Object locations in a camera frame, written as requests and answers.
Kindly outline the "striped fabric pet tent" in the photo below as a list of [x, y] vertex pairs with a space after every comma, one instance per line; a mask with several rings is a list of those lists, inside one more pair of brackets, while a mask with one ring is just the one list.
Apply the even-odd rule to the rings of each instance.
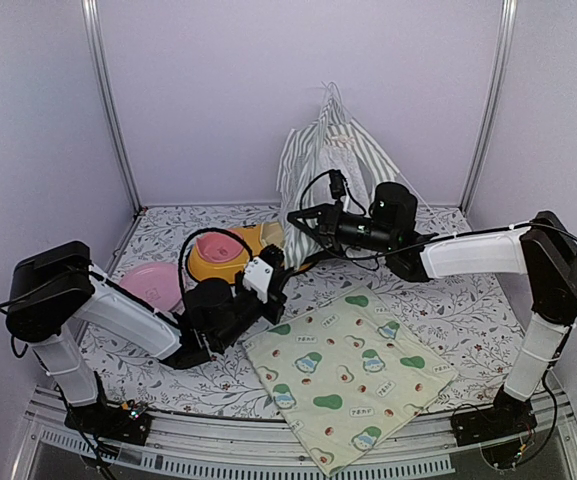
[[334, 204], [330, 196], [328, 171], [340, 170], [347, 180], [349, 204], [346, 212], [365, 216], [374, 201], [376, 187], [371, 187], [370, 174], [357, 161], [355, 155], [345, 147], [332, 146], [324, 134], [330, 114], [321, 106], [318, 118], [310, 125], [289, 132], [280, 155], [277, 189], [281, 195], [280, 224], [284, 231], [284, 255], [287, 266], [297, 269], [319, 257], [344, 260], [383, 259], [387, 268], [408, 281], [424, 279], [419, 258], [419, 244], [425, 236], [418, 233], [413, 245], [388, 253], [345, 247], [341, 256], [320, 250], [306, 250], [297, 245], [295, 231], [287, 215], [291, 211], [319, 204]]

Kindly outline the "avocado print cushion mat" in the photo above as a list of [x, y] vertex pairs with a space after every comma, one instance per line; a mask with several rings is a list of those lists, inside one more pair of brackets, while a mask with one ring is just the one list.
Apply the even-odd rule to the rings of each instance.
[[458, 375], [366, 287], [252, 336], [243, 349], [326, 476], [435, 404]]

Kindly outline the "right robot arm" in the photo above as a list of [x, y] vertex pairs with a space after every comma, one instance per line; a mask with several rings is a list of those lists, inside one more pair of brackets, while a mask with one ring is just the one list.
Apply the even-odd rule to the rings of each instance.
[[344, 247], [368, 250], [408, 282], [466, 274], [527, 277], [532, 316], [521, 350], [491, 407], [485, 427], [505, 436], [524, 417], [522, 405], [553, 366], [577, 319], [577, 237], [551, 211], [515, 226], [441, 237], [416, 231], [418, 200], [402, 184], [375, 189], [367, 214], [345, 211], [345, 189], [332, 183], [332, 203], [290, 211], [290, 224], [334, 256]]

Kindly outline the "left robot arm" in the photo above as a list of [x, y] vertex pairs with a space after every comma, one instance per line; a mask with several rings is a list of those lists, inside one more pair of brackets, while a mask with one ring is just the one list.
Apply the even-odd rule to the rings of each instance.
[[176, 370], [210, 361], [260, 318], [278, 324], [291, 273], [280, 248], [262, 249], [229, 284], [208, 278], [182, 294], [181, 314], [163, 313], [108, 279], [89, 247], [72, 241], [19, 262], [10, 297], [0, 304], [11, 336], [29, 345], [79, 419], [96, 434], [116, 426], [114, 408], [66, 323], [72, 319], [108, 330]]

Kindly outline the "yellow double pet feeder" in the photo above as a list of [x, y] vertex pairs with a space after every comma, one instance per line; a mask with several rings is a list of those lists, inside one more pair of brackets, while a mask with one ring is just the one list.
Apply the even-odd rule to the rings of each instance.
[[[254, 257], [264, 248], [260, 243], [260, 229], [262, 223], [229, 228], [229, 231], [246, 242]], [[208, 232], [212, 231], [204, 229], [203, 233], [193, 238], [194, 245], [186, 257], [186, 269], [188, 275], [196, 282], [209, 278], [221, 278], [226, 280], [230, 285], [234, 285], [235, 275], [245, 268], [246, 264], [249, 262], [249, 255], [244, 248], [242, 253], [236, 259], [227, 263], [215, 264], [204, 261], [198, 255], [196, 242], [200, 236]]]

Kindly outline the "cream bowl in feeder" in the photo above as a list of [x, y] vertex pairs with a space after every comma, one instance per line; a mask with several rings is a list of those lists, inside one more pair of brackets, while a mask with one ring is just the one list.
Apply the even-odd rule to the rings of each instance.
[[279, 222], [264, 222], [260, 229], [260, 243], [263, 247], [275, 245], [284, 248], [284, 231]]

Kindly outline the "pink bowl in feeder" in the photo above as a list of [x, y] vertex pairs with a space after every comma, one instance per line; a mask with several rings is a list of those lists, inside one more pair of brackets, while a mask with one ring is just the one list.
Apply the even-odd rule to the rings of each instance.
[[196, 242], [198, 255], [207, 262], [221, 264], [236, 259], [244, 250], [234, 238], [219, 232], [208, 232]]

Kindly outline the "pink round plate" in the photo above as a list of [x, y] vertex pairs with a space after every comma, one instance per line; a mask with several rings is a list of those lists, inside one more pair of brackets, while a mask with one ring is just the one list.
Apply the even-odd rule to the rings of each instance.
[[173, 312], [182, 306], [175, 264], [151, 262], [128, 271], [119, 286], [159, 311]]

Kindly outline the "floral table cloth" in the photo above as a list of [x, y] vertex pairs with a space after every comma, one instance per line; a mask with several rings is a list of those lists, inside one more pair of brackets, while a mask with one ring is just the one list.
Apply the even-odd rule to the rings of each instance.
[[[278, 213], [274, 205], [147, 208], [115, 252], [111, 277], [119, 280], [149, 262], [175, 263], [185, 238], [198, 229], [252, 226], [275, 221]], [[406, 283], [371, 262], [326, 261], [289, 281], [286, 317], [359, 286], [371, 289], [395, 319], [457, 369], [457, 379], [440, 395], [436, 410], [493, 400], [523, 340], [522, 327], [494, 276]], [[162, 411], [219, 417], [278, 417], [239, 347], [199, 367], [174, 370], [97, 326], [87, 327], [79, 344], [111, 400], [139, 399]]]

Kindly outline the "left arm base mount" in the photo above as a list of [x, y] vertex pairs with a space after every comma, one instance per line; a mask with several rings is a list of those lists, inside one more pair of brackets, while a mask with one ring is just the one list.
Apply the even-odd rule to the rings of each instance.
[[115, 440], [137, 446], [146, 444], [152, 425], [147, 408], [133, 400], [121, 406], [109, 404], [103, 385], [97, 380], [97, 397], [89, 405], [66, 403], [64, 424], [95, 438]]

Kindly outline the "left aluminium frame post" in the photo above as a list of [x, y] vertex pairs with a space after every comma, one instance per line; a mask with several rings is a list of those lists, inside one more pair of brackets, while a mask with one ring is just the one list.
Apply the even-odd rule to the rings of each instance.
[[142, 210], [142, 201], [138, 192], [137, 183], [130, 165], [120, 119], [112, 91], [110, 72], [104, 48], [99, 2], [95, 0], [81, 1], [84, 27], [86, 30], [89, 51], [93, 69], [99, 88], [102, 109], [110, 133], [112, 147], [118, 163], [122, 182], [124, 184], [131, 209], [134, 214]]

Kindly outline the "aluminium frame post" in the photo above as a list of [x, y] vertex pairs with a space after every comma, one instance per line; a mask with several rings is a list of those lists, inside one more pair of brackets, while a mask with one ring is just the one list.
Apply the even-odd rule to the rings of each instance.
[[459, 204], [459, 209], [464, 216], [468, 215], [474, 204], [477, 188], [484, 170], [487, 152], [492, 139], [497, 111], [502, 97], [503, 84], [511, 55], [517, 7], [518, 2], [516, 0], [504, 0], [501, 2], [500, 21], [489, 86], [485, 97], [482, 119], [475, 142], [470, 168]]
[[122, 182], [124, 184], [131, 209], [134, 214], [142, 210], [142, 201], [138, 192], [137, 183], [130, 165], [120, 119], [112, 91], [110, 72], [104, 48], [99, 2], [95, 0], [81, 1], [84, 27], [86, 30], [89, 51], [93, 69], [99, 88], [102, 109], [110, 133], [112, 147], [118, 163]]

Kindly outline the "right aluminium frame post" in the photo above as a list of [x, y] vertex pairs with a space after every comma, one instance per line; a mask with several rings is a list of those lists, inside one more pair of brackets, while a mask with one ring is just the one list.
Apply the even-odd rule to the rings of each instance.
[[489, 86], [485, 97], [482, 119], [475, 142], [470, 168], [459, 204], [459, 209], [464, 216], [468, 215], [474, 204], [477, 188], [484, 170], [487, 152], [492, 139], [497, 111], [502, 97], [503, 84], [511, 55], [517, 7], [518, 2], [516, 0], [504, 0], [501, 2], [500, 21]]

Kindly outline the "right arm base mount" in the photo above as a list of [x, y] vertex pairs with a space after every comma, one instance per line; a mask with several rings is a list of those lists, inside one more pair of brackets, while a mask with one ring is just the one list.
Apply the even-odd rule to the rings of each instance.
[[458, 446], [496, 441], [484, 447], [482, 457], [497, 470], [518, 466], [535, 436], [537, 420], [530, 400], [520, 401], [500, 389], [490, 407], [468, 404], [469, 411], [456, 409], [450, 419]]

